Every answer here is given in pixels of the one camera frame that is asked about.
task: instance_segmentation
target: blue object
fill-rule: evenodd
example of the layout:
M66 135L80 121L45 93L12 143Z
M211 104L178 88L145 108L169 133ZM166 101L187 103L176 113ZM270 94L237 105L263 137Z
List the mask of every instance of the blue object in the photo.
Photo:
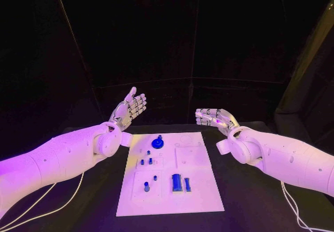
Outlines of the blue object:
M148 192L148 191L149 191L148 182L143 182L143 191L145 191L145 192Z
M182 191L181 175L174 174L171 176L171 180L172 180L172 192L181 192Z
M162 137L161 136L158 136L158 138L152 140L151 146L155 149L159 149L164 146L164 141L162 141Z
M185 191L187 191L187 192L191 192L189 183L188 183L188 178L184 178L184 182L185 182Z

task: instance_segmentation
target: blue bolt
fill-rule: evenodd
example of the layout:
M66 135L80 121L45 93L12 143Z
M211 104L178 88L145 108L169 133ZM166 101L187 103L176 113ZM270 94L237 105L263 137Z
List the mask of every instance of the blue bolt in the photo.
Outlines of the blue bolt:
M145 192L148 192L148 191L149 191L148 182L143 182L143 191L145 191Z

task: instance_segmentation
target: black tablecloth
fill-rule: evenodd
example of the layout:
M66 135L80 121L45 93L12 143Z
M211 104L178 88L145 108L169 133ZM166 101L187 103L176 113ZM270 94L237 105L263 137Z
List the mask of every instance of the black tablecloth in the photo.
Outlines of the black tablecloth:
M263 122L240 124L257 131L269 132ZM69 205L58 212L27 222L11 231L305 231L297 227L279 181L254 167L240 164L230 154L218 154L215 143L224 136L217 129L197 125L130 126L126 129L132 134L194 131L201 131L224 212L115 217L128 154L128 148L119 147L116 154L84 172L81 186ZM66 203L79 179L77 176L56 184L18 222L50 212ZM4 215L0 226L24 212L47 188L43 187L18 201ZM307 226L334 230L334 206L323 194L289 185L286 189L295 198L300 218Z

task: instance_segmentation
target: black backdrop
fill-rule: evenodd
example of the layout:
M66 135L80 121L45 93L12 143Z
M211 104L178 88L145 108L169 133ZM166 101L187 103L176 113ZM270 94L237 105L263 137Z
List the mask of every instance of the black backdrop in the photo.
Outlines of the black backdrop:
M1 8L1 159L107 119L132 86L133 125L194 123L195 108L270 123L326 1L64 0Z

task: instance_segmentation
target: wire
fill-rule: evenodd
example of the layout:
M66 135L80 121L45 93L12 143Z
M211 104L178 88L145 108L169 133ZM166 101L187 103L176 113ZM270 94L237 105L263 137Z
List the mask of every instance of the wire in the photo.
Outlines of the wire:
M302 221L302 219L300 219L300 217L299 217L297 206L296 206L295 200L293 200L293 198L292 198L289 192L286 191L284 184L283 184L282 181L280 181L280 186L282 186L282 191L283 191L284 199L286 199L286 201L287 201L287 203L289 203L289 205L290 205L290 209L292 209L293 214L295 214L295 216L296 216L296 223L297 223L297 226L299 226L300 228L309 230L310 232L312 232L312 230L313 230L313 231L322 231L322 232L332 232L332 231L328 231L328 230L323 230L323 229L309 228L309 227L307 227L307 225L305 224L305 222ZM290 198L290 200L292 200L292 202L293 202L295 209L293 209L293 207L292 207L292 204L290 204L290 201L289 201L289 199L287 199L287 197L286 197L286 194L287 194L287 196L289 196L289 198Z
M79 184L77 184L74 193L73 193L73 195L71 195L69 201L66 202L66 204L64 204L58 209L53 210L51 212L48 212L48 213L43 214L43 215L38 215L38 216L33 217L31 219L25 220L24 222L21 222L20 224L17 224L15 226L11 226L8 229L1 230L0 232L5 232L5 231L8 231L9 229L18 227L21 224L27 223L28 221L31 221L31 220L34 220L34 219L37 219L37 218L41 218L43 216L50 215L50 214L53 214L54 212L57 212L57 211L69 204L69 202L71 201L71 199L73 199L73 197L74 197L74 194L76 194L76 192L77 192L77 190L79 190L80 184L81 184L81 178L80 178L80 181L79 181Z
M33 203L33 205L30 206L30 208L25 210L25 212L5 225L0 228L4 229L8 225L11 225L20 218L21 216L27 213L27 211L33 208L33 206L38 203L38 201L41 200L41 198L45 196L47 192L51 190L53 186L56 185L56 183L51 185L51 187L48 188L48 190L44 192L44 194L40 196L40 198L37 199L37 201Z

